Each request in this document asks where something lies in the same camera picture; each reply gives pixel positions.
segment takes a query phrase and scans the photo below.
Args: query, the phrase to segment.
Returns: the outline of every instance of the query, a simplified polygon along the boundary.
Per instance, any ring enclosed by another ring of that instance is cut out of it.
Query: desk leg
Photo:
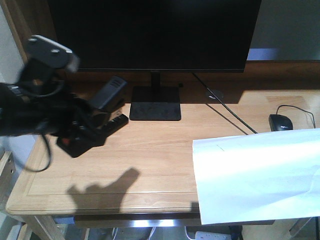
[[[23,220],[41,240],[65,240],[52,216],[23,216]]]

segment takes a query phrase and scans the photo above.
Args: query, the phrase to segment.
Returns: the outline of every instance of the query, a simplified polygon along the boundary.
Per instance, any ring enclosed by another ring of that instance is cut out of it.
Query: monitor base
[[[179,88],[161,86],[135,86],[132,93],[130,120],[179,121],[181,120]]]

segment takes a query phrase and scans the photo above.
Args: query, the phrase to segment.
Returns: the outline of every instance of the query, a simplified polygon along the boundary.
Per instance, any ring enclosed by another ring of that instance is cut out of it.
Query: white sheet
[[[193,141],[202,224],[320,216],[320,129]]]

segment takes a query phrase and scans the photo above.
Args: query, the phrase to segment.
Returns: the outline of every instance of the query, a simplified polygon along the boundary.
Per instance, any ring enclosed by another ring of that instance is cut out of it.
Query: white power strip
[[[231,236],[228,234],[197,231],[195,233],[195,240],[231,240]]]

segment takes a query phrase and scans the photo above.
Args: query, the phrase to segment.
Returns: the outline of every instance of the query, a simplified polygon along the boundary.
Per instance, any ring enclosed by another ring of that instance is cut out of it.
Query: computer mouse
[[[269,124],[272,132],[294,129],[291,120],[287,116],[280,114],[270,114]]]

